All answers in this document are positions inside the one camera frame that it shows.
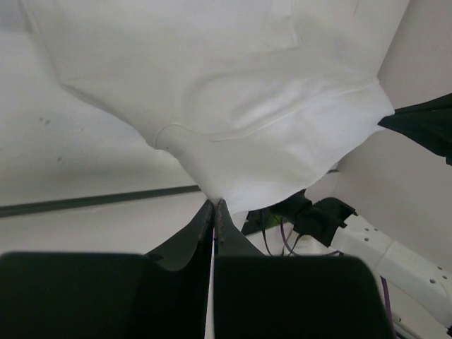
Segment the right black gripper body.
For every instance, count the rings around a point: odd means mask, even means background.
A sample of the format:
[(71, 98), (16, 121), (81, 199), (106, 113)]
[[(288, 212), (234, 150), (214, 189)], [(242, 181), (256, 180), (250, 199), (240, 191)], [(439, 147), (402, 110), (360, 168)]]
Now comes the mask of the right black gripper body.
[(356, 214), (352, 206), (337, 198), (328, 197), (312, 203), (304, 191), (300, 191), (275, 205), (249, 212), (242, 234), (262, 232), (272, 222), (286, 220), (294, 225), (297, 234), (312, 236), (329, 247), (336, 230), (346, 227), (345, 220)]

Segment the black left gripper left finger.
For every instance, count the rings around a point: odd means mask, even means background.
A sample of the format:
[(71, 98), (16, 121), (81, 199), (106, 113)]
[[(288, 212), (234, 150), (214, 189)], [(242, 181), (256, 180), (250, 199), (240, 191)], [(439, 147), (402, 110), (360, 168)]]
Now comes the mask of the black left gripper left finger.
[(202, 338), (214, 207), (146, 254), (1, 256), (2, 338)]

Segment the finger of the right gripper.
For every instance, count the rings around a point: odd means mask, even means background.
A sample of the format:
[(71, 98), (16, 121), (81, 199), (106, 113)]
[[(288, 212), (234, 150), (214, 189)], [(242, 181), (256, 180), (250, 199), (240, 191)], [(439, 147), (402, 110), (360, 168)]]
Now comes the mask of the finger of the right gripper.
[(451, 164), (451, 94), (399, 108), (379, 126), (395, 131)]

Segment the white skirt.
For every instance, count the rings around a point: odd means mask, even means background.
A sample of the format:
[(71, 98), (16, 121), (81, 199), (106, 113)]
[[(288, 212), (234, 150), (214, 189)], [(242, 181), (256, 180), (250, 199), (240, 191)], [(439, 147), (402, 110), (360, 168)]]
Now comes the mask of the white skirt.
[(406, 1), (26, 1), (59, 85), (231, 212), (315, 184), (392, 115)]

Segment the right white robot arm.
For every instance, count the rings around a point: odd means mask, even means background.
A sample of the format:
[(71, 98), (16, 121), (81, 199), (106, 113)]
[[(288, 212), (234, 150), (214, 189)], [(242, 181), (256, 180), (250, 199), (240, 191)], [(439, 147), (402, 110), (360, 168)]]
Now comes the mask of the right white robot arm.
[(265, 256), (218, 216), (213, 278), (216, 338), (392, 338), (388, 285), (451, 329), (451, 274), (371, 226), (337, 198), (303, 193), (271, 211), (333, 251)]

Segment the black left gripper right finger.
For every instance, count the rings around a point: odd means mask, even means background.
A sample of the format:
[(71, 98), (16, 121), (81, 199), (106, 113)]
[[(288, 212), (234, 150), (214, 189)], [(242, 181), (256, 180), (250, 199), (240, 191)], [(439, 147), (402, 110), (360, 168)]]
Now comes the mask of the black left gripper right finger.
[(215, 207), (215, 338), (391, 338), (373, 274), (353, 256), (267, 256)]

